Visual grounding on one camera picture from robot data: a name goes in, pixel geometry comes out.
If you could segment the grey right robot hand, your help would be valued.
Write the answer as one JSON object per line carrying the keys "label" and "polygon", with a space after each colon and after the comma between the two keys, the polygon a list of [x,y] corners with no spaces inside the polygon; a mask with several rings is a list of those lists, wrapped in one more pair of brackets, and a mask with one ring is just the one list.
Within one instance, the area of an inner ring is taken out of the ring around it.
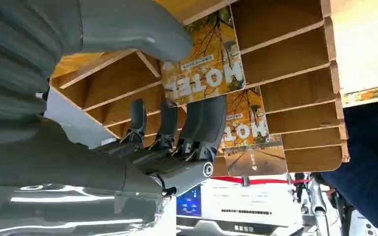
{"label": "grey right robot hand", "polygon": [[191,48],[184,26],[152,0],[0,0],[0,236],[129,235],[153,228],[172,197],[211,177],[225,95],[188,104],[176,146],[166,103],[149,148],[142,100],[126,137],[95,149],[44,117],[65,55],[138,49],[179,62]]}

